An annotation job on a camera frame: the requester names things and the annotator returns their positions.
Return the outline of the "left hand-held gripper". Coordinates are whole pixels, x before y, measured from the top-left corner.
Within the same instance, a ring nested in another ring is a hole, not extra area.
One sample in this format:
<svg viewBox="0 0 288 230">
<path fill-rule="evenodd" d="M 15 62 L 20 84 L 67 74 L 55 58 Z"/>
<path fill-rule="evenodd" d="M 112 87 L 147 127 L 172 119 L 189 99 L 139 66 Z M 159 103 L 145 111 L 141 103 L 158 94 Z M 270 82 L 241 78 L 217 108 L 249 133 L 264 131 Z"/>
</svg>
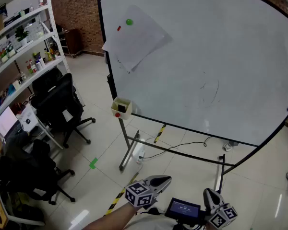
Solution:
<svg viewBox="0 0 288 230">
<path fill-rule="evenodd" d="M 125 198 L 135 208 L 145 209 L 157 202 L 156 196 L 170 185 L 171 176 L 152 175 L 125 187 Z"/>
</svg>

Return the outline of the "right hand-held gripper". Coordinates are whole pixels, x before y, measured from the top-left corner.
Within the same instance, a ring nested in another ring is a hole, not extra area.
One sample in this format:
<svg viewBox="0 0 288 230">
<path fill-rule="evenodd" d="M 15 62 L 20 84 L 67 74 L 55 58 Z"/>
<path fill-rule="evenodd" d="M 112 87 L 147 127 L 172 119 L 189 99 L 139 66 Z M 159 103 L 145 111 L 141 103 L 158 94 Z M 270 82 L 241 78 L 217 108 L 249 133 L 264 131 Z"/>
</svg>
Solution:
<svg viewBox="0 0 288 230">
<path fill-rule="evenodd" d="M 212 210 L 214 207 L 224 204 L 224 199 L 218 191 L 206 188 L 203 191 L 204 205 L 206 210 Z M 206 217 L 207 223 L 215 229 L 223 229 L 231 224 L 238 214 L 230 204 L 220 206 L 212 215 Z"/>
</svg>

